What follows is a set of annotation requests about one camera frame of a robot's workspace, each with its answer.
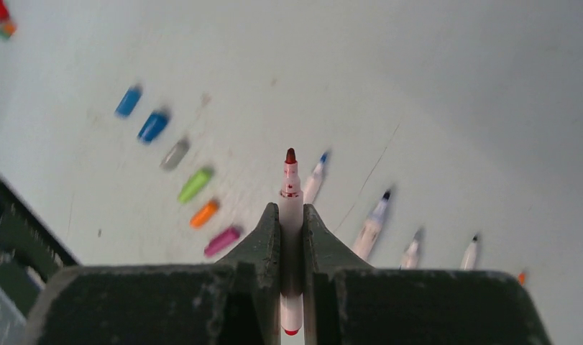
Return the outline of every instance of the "red marker tip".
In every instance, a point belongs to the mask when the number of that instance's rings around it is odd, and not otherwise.
[[[295,160],[295,150],[293,148],[290,148],[287,150],[287,159],[285,160],[285,163],[287,164],[295,164],[298,161]]]

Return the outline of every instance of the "pink marker cap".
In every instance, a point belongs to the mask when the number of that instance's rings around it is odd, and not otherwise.
[[[235,227],[230,226],[229,228],[223,230],[219,235],[217,235],[208,246],[204,249],[205,257],[212,257],[213,255],[219,253],[221,250],[228,247],[232,242],[240,238],[240,231]]]

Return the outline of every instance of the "white surface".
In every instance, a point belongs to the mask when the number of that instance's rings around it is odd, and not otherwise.
[[[458,267],[479,231],[478,267],[527,267],[552,340],[583,344],[583,1],[9,5],[0,173],[83,263],[202,262],[276,200],[288,147],[302,177],[331,148],[316,208],[342,241],[394,183],[374,265],[398,267],[425,225],[421,266]],[[137,81],[142,100],[116,118]],[[168,128],[137,143],[163,104]],[[190,152],[161,171],[185,133]],[[207,164],[215,177],[179,206]],[[212,196],[220,212],[189,229]]]

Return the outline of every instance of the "blue marker cap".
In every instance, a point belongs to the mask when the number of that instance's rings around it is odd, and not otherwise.
[[[116,108],[116,114],[120,117],[128,117],[134,110],[134,107],[137,106],[137,103],[139,103],[141,95],[142,90],[140,86],[137,85],[129,88]]]
[[[164,111],[154,111],[150,117],[147,118],[143,128],[141,128],[141,131],[137,136],[139,141],[144,144],[149,144],[160,134],[167,124],[168,115]]]

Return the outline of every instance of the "stain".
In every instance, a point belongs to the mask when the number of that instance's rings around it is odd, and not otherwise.
[[[209,95],[207,92],[203,92],[202,96],[200,97],[200,107],[203,109],[213,100],[213,97]]]
[[[106,123],[103,116],[95,109],[89,108],[86,110],[86,118],[90,123],[92,129],[105,129]]]

